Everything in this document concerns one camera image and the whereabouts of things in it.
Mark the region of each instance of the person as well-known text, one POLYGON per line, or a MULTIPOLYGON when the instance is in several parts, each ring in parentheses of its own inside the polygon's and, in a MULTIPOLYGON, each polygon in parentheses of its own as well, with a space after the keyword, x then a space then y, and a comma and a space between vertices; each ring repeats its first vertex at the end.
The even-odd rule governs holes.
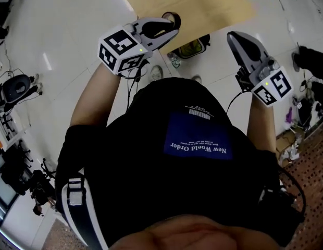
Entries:
POLYGON ((8 33, 9 33, 9 26, 7 26, 6 28, 0 27, 0 40, 5 39, 8 33))
POLYGON ((35 200, 33 212, 36 215, 41 215, 41 206, 46 203, 50 203, 51 206, 55 206, 55 190, 41 170, 37 169, 33 171, 33 175, 25 184, 25 188, 26 190, 30 189, 31 198, 35 200))
POLYGON ((279 249, 284 223, 258 207, 267 180, 279 185, 273 108, 253 96, 246 136, 199 82, 167 78, 106 126, 119 83, 101 64, 77 102, 58 159, 58 211, 84 168, 110 249, 279 249))
POLYGON ((291 54, 291 57, 296 72, 299 72, 301 68, 307 69, 313 76, 323 80, 323 53, 300 46, 291 54))

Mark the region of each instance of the chair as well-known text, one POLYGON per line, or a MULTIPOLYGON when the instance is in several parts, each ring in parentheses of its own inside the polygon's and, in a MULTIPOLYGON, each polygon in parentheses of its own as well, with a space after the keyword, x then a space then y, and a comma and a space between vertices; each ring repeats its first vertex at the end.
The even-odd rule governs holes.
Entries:
POLYGON ((30 86, 31 79, 24 74, 14 76, 0 85, 0 113, 13 108, 29 92, 30 86))
POLYGON ((3 153, 5 164, 2 166, 2 180, 10 185, 16 193, 25 195, 26 193, 26 179, 23 177, 24 172, 31 177, 31 172, 28 165, 24 161, 24 156, 21 150, 10 147, 3 153))

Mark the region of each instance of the cable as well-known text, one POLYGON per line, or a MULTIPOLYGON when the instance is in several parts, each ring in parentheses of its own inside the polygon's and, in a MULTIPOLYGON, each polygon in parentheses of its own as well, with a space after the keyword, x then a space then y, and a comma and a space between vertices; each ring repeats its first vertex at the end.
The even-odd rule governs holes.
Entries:
POLYGON ((15 105, 19 105, 19 104, 21 104, 21 103, 23 103, 23 102, 25 102, 25 101, 35 99, 35 98, 37 98, 37 97, 39 97, 39 96, 40 96, 40 94, 38 94, 37 96, 35 96, 35 97, 33 97, 33 98, 25 99, 25 100, 23 100, 23 101, 20 101, 19 103, 16 103, 15 105))
POLYGON ((230 102, 230 104, 229 104, 229 106, 228 106, 228 110, 226 110, 226 114, 228 113, 228 111, 229 111, 229 108, 230 108, 230 106, 231 106, 231 104, 233 103, 233 101, 239 96, 239 95, 241 95, 241 94, 243 94, 243 93, 248 93, 249 91, 241 91, 239 94, 237 94, 235 97, 234 97, 234 99, 232 99, 232 101, 230 102))
POLYGON ((6 49, 5 40, 4 40, 4 52, 5 52, 7 60, 9 61, 9 71, 11 71, 11 60, 10 60, 9 56, 7 55, 7 49, 6 49))
POLYGON ((11 108, 11 109, 10 109, 10 111, 9 111, 7 114, 5 114, 5 113, 4 113, 2 116, 0 116, 0 121, 1 121, 4 117, 9 116, 9 115, 11 114, 12 110, 13 110, 13 108, 11 108))
POLYGON ((5 73, 10 73, 11 71, 5 71, 1 76, 0 76, 0 78, 5 74, 5 73))
POLYGON ((299 86, 299 91, 302 93, 305 90, 308 90, 307 83, 313 78, 314 76, 311 76, 308 80, 305 78, 305 70, 304 70, 304 81, 302 81, 301 86, 299 86))
POLYGON ((19 70, 22 74, 24 74, 24 75, 25 75, 25 73, 24 73, 24 72, 22 72, 22 70, 21 70, 21 69, 19 69, 19 68, 18 68, 18 69, 14 69, 14 70, 13 70, 13 71, 11 71, 11 72, 13 73, 13 72, 15 72, 16 70, 19 70))
POLYGON ((127 79, 127 91, 128 91, 128 96, 129 94, 129 80, 127 79))
POLYGON ((129 77, 129 75, 128 75, 128 77, 125 77, 125 76, 121 76, 122 78, 124 78, 124 79, 126 79, 126 80, 135 80, 135 79, 140 79, 140 78, 142 78, 144 75, 146 75, 147 74, 147 71, 146 71, 146 73, 145 74, 143 74, 143 75, 140 75, 140 76, 138 76, 138 77, 132 77, 132 78, 130 78, 129 77))
POLYGON ((295 180, 294 177, 291 176, 290 173, 288 173, 284 168, 282 168, 281 166, 278 166, 279 170, 281 172, 283 172, 291 181, 292 183, 297 187, 297 189, 299 190, 301 196, 302 196, 302 200, 303 200, 303 208, 301 211, 301 214, 304 215, 305 214, 305 210, 306 210, 306 197, 304 194, 303 189, 301 188, 301 186, 299 185, 299 183, 295 180))
POLYGON ((130 87, 130 90, 128 90, 128 100, 127 100, 127 110, 126 110, 126 112, 128 111, 128 108, 129 108, 130 93, 131 93, 131 89, 134 86, 134 84, 135 84, 135 80, 132 81, 132 85, 130 87))

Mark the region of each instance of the wooden board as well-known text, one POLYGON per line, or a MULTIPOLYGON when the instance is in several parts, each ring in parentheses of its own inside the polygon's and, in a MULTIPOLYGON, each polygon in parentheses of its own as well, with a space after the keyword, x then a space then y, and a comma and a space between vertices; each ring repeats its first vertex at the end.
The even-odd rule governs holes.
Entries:
POLYGON ((161 17, 168 11, 180 15, 180 32, 160 50, 163 54, 255 15, 249 0, 128 0, 128 2, 140 18, 161 17))

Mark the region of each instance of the white tile floor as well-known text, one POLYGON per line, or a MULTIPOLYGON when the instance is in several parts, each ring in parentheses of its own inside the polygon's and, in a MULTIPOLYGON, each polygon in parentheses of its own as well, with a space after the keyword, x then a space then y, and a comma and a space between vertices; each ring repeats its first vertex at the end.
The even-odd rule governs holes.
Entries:
MULTIPOLYGON (((303 74, 293 71, 290 55, 297 42, 323 51, 323 0, 314 0, 317 5, 311 0, 281 0, 284 10, 278 0, 252 1, 257 9, 254 19, 211 34, 211 47, 184 61, 178 71, 158 52, 151 59, 152 65, 162 66, 166 77, 171 73, 185 78, 201 75, 203 84, 227 108, 240 87, 234 78, 238 65, 226 34, 231 30, 244 31, 261 40, 285 66, 299 95, 303 74)), ((97 39, 117 24, 132 22, 136 15, 125 0, 14 0, 13 4, 6 39, 11 66, 28 75, 39 73, 44 85, 41 97, 15 109, 25 125, 31 124, 28 137, 34 138, 40 155, 56 162, 74 106, 99 64, 97 39)), ((0 47, 0 61, 4 71, 8 68, 4 46, 0 47)), ((139 87, 147 84, 148 77, 142 78, 139 87)), ((250 94, 239 97, 229 111, 232 123, 244 132, 250 97, 250 94)), ((121 80, 110 121, 125 112, 126 104, 127 83, 121 80)), ((288 99, 275 107, 277 133, 283 131, 289 107, 288 99)))

